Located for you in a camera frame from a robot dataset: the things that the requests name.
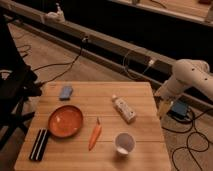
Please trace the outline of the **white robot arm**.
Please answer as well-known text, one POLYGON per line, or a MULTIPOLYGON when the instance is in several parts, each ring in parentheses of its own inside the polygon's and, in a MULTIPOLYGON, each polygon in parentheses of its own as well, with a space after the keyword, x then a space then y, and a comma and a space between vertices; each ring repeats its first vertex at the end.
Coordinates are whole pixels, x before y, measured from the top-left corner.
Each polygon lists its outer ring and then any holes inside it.
POLYGON ((203 60, 180 59, 172 66, 172 75, 155 92, 160 98, 157 116, 162 118, 185 90, 194 87, 213 101, 213 76, 203 60))

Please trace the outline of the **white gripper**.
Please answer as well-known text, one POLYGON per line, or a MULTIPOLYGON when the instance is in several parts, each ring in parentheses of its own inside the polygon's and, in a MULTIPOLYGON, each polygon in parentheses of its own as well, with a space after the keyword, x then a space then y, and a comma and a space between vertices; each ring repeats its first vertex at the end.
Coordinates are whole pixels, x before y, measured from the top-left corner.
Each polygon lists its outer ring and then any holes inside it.
POLYGON ((171 108, 172 102, 176 98, 175 94, 169 89, 167 84, 160 86, 154 93, 155 97, 160 97, 162 100, 159 103, 157 116, 162 118, 171 108))

